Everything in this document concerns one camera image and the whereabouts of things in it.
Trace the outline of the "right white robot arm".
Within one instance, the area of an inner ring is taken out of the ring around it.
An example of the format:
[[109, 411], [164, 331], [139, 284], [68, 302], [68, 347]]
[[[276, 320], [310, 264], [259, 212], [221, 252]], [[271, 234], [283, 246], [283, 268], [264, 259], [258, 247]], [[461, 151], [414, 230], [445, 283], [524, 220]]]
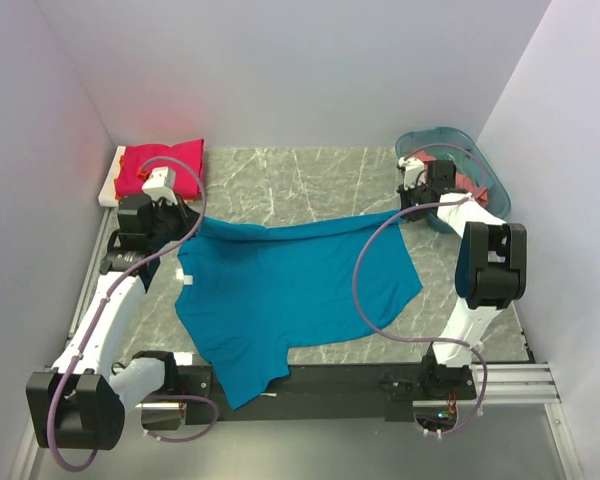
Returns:
[[403, 173], [397, 189], [401, 207], [415, 209], [404, 218], [434, 216], [461, 240], [454, 277], [457, 300], [441, 334], [451, 341], [431, 344], [418, 377], [422, 393], [440, 399], [469, 379], [473, 350], [487, 327], [524, 294], [527, 231], [489, 213], [473, 193], [460, 189], [451, 160], [402, 157], [398, 169]]

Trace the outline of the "blue t-shirt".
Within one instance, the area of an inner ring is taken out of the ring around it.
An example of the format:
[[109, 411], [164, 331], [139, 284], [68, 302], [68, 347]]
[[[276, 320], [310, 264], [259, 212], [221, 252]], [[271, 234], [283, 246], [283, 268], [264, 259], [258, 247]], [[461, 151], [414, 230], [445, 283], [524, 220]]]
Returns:
[[206, 218], [179, 249], [176, 313], [232, 409], [289, 373], [288, 352], [390, 325], [422, 283], [390, 212], [267, 228]]

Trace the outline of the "folded white t-shirt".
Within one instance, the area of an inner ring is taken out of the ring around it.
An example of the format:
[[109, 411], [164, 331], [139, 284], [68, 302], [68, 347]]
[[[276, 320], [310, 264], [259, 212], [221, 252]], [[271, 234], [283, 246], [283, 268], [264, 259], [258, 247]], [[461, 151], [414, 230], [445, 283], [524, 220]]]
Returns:
[[102, 208], [116, 208], [118, 206], [118, 198], [116, 196], [115, 179], [120, 173], [120, 160], [125, 153], [125, 146], [118, 146], [109, 166], [104, 183], [97, 196], [97, 201]]

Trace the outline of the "aluminium frame rail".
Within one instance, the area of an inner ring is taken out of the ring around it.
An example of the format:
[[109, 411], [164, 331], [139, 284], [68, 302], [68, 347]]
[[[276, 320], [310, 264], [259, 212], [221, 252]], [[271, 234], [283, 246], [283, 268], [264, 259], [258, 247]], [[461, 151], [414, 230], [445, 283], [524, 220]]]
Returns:
[[[193, 362], [193, 356], [187, 352], [175, 354], [176, 365], [202, 366]], [[556, 451], [562, 475], [566, 479], [583, 478], [568, 426], [562, 420], [561, 398], [558, 393], [550, 367], [546, 363], [534, 360], [526, 362], [495, 362], [482, 365], [474, 362], [469, 365], [477, 390], [475, 400], [449, 400], [445, 404], [432, 401], [417, 402], [413, 410], [413, 419], [431, 423], [443, 422], [440, 413], [446, 404], [468, 409], [472, 404], [480, 408], [487, 406], [525, 406], [540, 405], [550, 427], [551, 442]], [[151, 395], [136, 407], [148, 432], [155, 433], [158, 440], [164, 438], [167, 430], [178, 426], [207, 426], [212, 415], [206, 413], [204, 405], [213, 402], [196, 395], [174, 394], [159, 398]]]

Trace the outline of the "black base beam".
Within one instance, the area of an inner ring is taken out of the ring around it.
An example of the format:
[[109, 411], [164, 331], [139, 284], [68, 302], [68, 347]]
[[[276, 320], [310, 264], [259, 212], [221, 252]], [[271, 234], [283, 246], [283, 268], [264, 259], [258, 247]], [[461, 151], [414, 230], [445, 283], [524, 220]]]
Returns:
[[180, 366], [174, 394], [209, 399], [221, 421], [329, 420], [382, 418], [408, 422], [417, 402], [445, 404], [475, 400], [469, 367], [435, 362], [393, 364], [294, 365], [245, 405], [232, 409], [210, 366]]

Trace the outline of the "salmon pink t-shirt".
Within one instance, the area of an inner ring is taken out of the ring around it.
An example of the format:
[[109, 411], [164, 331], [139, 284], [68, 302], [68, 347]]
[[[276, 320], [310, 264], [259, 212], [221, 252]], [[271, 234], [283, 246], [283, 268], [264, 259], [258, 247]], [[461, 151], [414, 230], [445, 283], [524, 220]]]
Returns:
[[[426, 165], [427, 163], [438, 159], [451, 160], [452, 156], [450, 154], [443, 154], [442, 156], [436, 157], [421, 150], [411, 155], [410, 157], [406, 157], [406, 160], [418, 160], [423, 165]], [[476, 180], [472, 180], [469, 176], [460, 173], [459, 171], [456, 171], [456, 187], [471, 192], [474, 198], [483, 207], [486, 207], [489, 204], [488, 189], [486, 187], [478, 186], [476, 184]]]

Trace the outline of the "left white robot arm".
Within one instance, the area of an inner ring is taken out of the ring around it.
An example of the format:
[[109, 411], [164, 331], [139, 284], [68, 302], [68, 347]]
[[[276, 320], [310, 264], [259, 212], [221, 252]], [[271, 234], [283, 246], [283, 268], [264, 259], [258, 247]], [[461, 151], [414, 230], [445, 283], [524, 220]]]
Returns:
[[191, 236], [198, 219], [180, 196], [169, 201], [132, 194], [120, 201], [118, 227], [109, 236], [89, 307], [60, 357], [26, 384], [40, 447], [110, 450], [137, 404], [177, 395], [180, 378], [171, 352], [141, 351], [118, 374], [111, 368], [160, 266], [158, 252]]

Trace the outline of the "teal plastic basket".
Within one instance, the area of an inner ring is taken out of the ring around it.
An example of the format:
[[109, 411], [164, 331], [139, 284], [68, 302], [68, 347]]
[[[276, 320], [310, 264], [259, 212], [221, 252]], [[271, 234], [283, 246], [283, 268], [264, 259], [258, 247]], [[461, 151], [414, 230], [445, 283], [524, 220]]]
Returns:
[[489, 204], [485, 207], [486, 210], [499, 218], [509, 215], [509, 194], [469, 135], [453, 127], [436, 127], [405, 133], [395, 144], [398, 159], [410, 157], [421, 150], [436, 157], [450, 154], [456, 171], [476, 180], [478, 186], [488, 189]]

